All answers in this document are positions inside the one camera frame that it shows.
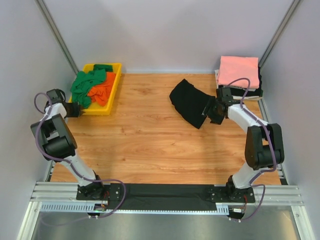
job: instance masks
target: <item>white wall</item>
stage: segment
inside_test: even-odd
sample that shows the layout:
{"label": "white wall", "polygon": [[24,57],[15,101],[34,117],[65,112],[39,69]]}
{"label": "white wall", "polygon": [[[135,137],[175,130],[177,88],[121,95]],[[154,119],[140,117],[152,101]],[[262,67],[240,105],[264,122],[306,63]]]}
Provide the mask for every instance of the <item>white wall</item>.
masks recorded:
{"label": "white wall", "polygon": [[292,0],[45,0],[79,69],[212,73],[221,55],[261,57]]}
{"label": "white wall", "polygon": [[302,1],[263,69],[264,100],[283,131],[284,167],[320,239],[320,1]]}
{"label": "white wall", "polygon": [[41,118],[33,97],[75,76],[34,0],[1,2],[0,35],[0,239],[14,240],[48,166],[30,130]]}

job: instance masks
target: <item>metal floor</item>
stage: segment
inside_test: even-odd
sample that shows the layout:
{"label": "metal floor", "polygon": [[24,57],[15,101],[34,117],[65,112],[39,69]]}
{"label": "metal floor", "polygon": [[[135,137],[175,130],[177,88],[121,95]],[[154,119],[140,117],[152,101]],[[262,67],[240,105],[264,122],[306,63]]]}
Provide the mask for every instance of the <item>metal floor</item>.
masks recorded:
{"label": "metal floor", "polygon": [[[255,206],[247,206],[247,216]],[[226,216],[116,213],[60,227],[85,213],[40,213],[33,240],[299,240],[289,206],[262,206],[252,219],[229,221]]]}

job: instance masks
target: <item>black fabric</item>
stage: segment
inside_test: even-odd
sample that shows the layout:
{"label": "black fabric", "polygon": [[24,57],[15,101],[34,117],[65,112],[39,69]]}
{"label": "black fabric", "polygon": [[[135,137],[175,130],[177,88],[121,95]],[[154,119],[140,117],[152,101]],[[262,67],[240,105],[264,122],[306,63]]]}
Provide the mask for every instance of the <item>black fabric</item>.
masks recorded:
{"label": "black fabric", "polygon": [[206,119],[202,116],[210,95],[196,89],[183,79],[170,93],[171,103],[177,112],[192,126],[199,129]]}
{"label": "black fabric", "polygon": [[[127,183],[126,197],[121,210],[154,211],[215,211],[217,206],[209,193],[212,185],[201,184],[134,184]],[[108,209],[114,209],[119,201],[109,201]]]}
{"label": "black fabric", "polygon": [[[258,67],[259,88],[256,89],[255,91],[248,91],[246,94],[246,97],[254,97],[254,96],[262,97],[263,96],[264,91],[262,90],[262,76],[260,74],[260,70],[261,70],[261,68]],[[232,96],[242,97],[245,94],[245,90],[231,87],[231,94],[232,94]]]}

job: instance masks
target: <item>cable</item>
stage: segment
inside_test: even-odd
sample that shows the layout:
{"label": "cable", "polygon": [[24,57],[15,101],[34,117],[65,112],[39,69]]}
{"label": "cable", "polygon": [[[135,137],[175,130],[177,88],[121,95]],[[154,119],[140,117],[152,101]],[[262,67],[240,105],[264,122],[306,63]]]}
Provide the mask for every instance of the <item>cable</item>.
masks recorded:
{"label": "cable", "polygon": [[272,142],[271,142],[271,139],[270,139],[270,134],[269,134],[269,131],[267,129],[267,127],[255,116],[253,115],[250,111],[248,111],[246,108],[244,108],[244,100],[245,100],[245,97],[249,91],[249,88],[250,88],[250,79],[247,78],[247,77],[241,77],[241,78],[238,78],[232,82],[230,82],[227,86],[230,86],[231,84],[235,83],[235,82],[238,82],[240,80],[247,80],[248,82],[248,86],[240,100],[240,107],[241,109],[249,116],[251,117],[253,120],[255,120],[258,124],[261,125],[261,127],[263,128],[264,132],[265,132],[265,136],[266,136],[266,139],[268,141],[268,144],[269,144],[269,148],[270,148],[270,152],[271,152],[271,157],[272,157],[272,163],[273,163],[273,168],[272,169],[264,169],[264,170],[261,170],[260,172],[258,172],[255,176],[253,176],[253,178],[251,178],[251,180],[249,181],[249,184],[251,185],[252,188],[256,188],[256,187],[263,187],[263,191],[262,191],[262,195],[261,195],[261,199],[260,199],[260,202],[258,204],[258,206],[256,207],[256,209],[254,210],[254,212],[244,218],[244,219],[241,219],[241,221],[246,221],[246,220],[249,220],[251,219],[257,212],[258,210],[260,209],[261,205],[262,205],[262,202],[264,200],[264,197],[265,197],[265,193],[266,193],[266,185],[264,184],[256,184],[256,185],[252,185],[252,183],[263,173],[271,173],[271,172],[274,172],[277,170],[277,160],[276,160],[276,155],[275,155],[275,151],[274,151],[274,148],[273,148],[273,145],[272,145]]}
{"label": "cable", "polygon": [[[69,161],[69,160],[67,160],[67,159],[64,159],[64,158],[58,158],[58,157],[51,156],[51,155],[47,154],[45,151],[43,151],[43,149],[40,147],[40,144],[39,144],[39,133],[40,133],[41,126],[42,126],[43,123],[46,121],[46,119],[49,117],[49,115],[50,115],[50,113],[51,113],[51,111],[52,111],[52,101],[51,101],[50,97],[49,97],[47,94],[45,94],[45,93],[43,93],[43,92],[37,93],[37,94],[34,96],[33,102],[34,102],[35,108],[36,108],[40,113],[44,113],[44,112],[42,112],[42,111],[38,108],[38,106],[37,106],[37,97],[38,97],[39,95],[43,95],[43,96],[45,96],[45,97],[47,98],[47,100],[48,100],[48,102],[49,102],[49,109],[48,109],[48,113],[46,113],[45,116],[41,119],[40,123],[38,124],[38,126],[37,126],[37,128],[36,128],[36,130],[35,130],[35,145],[36,145],[36,147],[38,148],[38,150],[40,151],[40,153],[41,153],[43,156],[45,156],[45,157],[47,157],[47,158],[49,158],[49,159],[51,159],[51,160],[57,161],[57,162],[66,162],[66,163],[70,164],[70,167],[72,168],[72,170],[74,171],[74,173],[75,173],[78,177],[80,177],[80,178],[82,178],[82,179],[84,179],[84,180],[86,180],[86,181],[88,181],[88,182],[92,182],[92,183],[118,182],[118,183],[120,183],[120,184],[123,186],[123,197],[122,197],[120,203],[119,203],[112,211],[110,211],[110,212],[108,212],[108,213],[106,213],[106,214],[104,214],[104,215],[98,216],[97,218],[102,219],[102,218],[105,218],[105,217],[110,216],[110,215],[113,214],[116,210],[118,210],[119,207],[120,207],[120,206],[122,205],[122,203],[124,202],[124,200],[125,200],[125,198],[126,198],[126,194],[127,194],[126,185],[125,185],[122,181],[120,181],[120,180],[118,180],[118,179],[92,180],[92,179],[89,179],[89,178],[87,178],[87,177],[84,177],[84,176],[82,176],[82,175],[77,171],[77,169],[73,166],[73,164],[71,163],[71,161]],[[70,221],[70,222],[67,222],[67,223],[62,223],[62,224],[57,224],[57,225],[47,224],[47,223],[43,222],[42,219],[41,219],[40,221],[41,221],[41,223],[43,223],[43,224],[46,225],[47,227],[59,227],[59,226],[64,226],[64,225],[72,224],[72,223],[75,223],[75,222],[78,222],[78,221],[81,221],[81,220],[84,220],[84,219],[88,219],[88,217],[82,217],[82,218],[79,218],[79,219],[76,219],[76,220],[73,220],[73,221]]]}
{"label": "cable", "polygon": [[248,204],[248,199],[247,199],[246,195],[243,195],[243,198],[244,198],[244,206],[239,207],[239,208],[246,210],[247,209],[247,204]]}

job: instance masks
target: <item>folded cloth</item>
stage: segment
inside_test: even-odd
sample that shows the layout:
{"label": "folded cloth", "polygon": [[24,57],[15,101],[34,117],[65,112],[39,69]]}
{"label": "folded cloth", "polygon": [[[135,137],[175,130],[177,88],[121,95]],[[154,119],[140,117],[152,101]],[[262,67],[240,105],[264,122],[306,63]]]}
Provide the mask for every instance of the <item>folded cloth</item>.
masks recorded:
{"label": "folded cloth", "polygon": [[87,109],[91,104],[91,98],[87,96],[88,92],[93,86],[103,83],[105,79],[105,70],[89,71],[88,73],[78,72],[70,89],[72,102],[79,103]]}
{"label": "folded cloth", "polygon": [[[256,89],[255,91],[248,91],[246,94],[246,97],[262,97],[264,91],[262,90],[262,76],[260,74],[261,68],[258,67],[258,76],[259,76],[259,88]],[[230,88],[232,96],[237,96],[237,97],[242,97],[245,94],[246,89],[237,89],[237,88]]]}
{"label": "folded cloth", "polygon": [[106,65],[106,64],[95,64],[93,65],[93,70],[105,70],[106,72],[114,71],[112,65]]}
{"label": "folded cloth", "polygon": [[116,74],[114,72],[107,71],[105,73],[105,81],[98,85],[95,85],[88,92],[88,96],[91,98],[91,101],[97,102],[100,106],[105,106],[109,100],[112,87],[116,79]]}
{"label": "folded cloth", "polygon": [[169,95],[175,110],[192,126],[199,129],[206,119],[202,113],[210,99],[210,95],[196,89],[183,79]]}
{"label": "folded cloth", "polygon": [[[240,56],[221,56],[217,82],[219,85],[228,85],[239,78],[248,78],[250,88],[259,88],[258,58]],[[232,83],[232,86],[246,89],[247,80]]]}

